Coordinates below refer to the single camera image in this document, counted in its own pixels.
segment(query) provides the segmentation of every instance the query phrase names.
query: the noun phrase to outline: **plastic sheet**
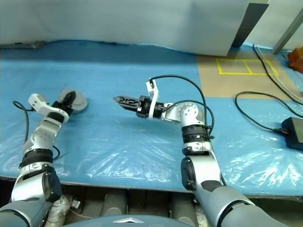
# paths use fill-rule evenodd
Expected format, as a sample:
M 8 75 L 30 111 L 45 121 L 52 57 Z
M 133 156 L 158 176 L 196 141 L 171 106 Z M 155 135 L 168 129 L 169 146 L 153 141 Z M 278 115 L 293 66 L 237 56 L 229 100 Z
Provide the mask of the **plastic sheet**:
M 25 120 L 11 101 L 28 106 L 29 95 L 36 92 L 52 102 L 62 89 L 74 88 L 86 95 L 88 107 L 73 115 L 58 136 L 62 155 L 55 167 L 61 181 L 185 191 L 180 126 L 137 118 L 113 97 L 147 95 L 145 81 L 161 74 L 179 74 L 199 83 L 194 55 L 151 46 L 65 41 L 41 50 L 4 50 L 1 57 L 1 176 L 17 176 L 22 159 Z M 161 79 L 158 87 L 161 102 L 200 100 L 195 88 L 182 80 Z M 215 114 L 213 145 L 228 185 L 249 195 L 302 194 L 302 152 L 288 149 L 282 136 L 245 119 L 233 99 L 207 102 Z M 279 127 L 292 116 L 273 100 L 239 103 L 271 126 Z M 29 115 L 32 131 L 42 116 Z

